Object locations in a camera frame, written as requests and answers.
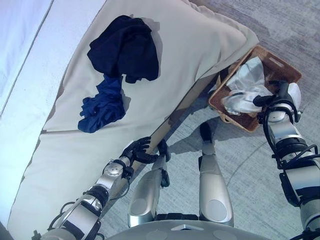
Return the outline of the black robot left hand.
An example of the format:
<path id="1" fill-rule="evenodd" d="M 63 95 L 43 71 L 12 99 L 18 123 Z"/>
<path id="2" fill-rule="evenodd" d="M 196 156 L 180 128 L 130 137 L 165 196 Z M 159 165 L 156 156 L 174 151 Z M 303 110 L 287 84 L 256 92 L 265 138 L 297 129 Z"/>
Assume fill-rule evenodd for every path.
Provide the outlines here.
<path id="1" fill-rule="evenodd" d="M 136 141 L 133 141 L 123 150 L 120 157 L 128 158 L 131 165 L 135 161 L 142 164 L 155 163 L 159 156 L 157 154 L 152 155 L 147 153 L 150 143 L 150 136 L 142 137 Z"/>

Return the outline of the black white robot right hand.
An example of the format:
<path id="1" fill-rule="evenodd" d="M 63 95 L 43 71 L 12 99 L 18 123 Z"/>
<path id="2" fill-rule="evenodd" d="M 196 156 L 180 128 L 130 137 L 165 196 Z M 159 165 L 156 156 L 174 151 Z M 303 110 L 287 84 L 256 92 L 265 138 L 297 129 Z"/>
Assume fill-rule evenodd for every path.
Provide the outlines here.
<path id="1" fill-rule="evenodd" d="M 273 107 L 286 104 L 290 106 L 293 111 L 299 109 L 302 97 L 297 83 L 288 83 L 286 81 L 271 81 L 270 83 L 277 85 L 278 90 L 274 95 L 257 95 L 253 99 L 253 104 L 256 107 Z"/>

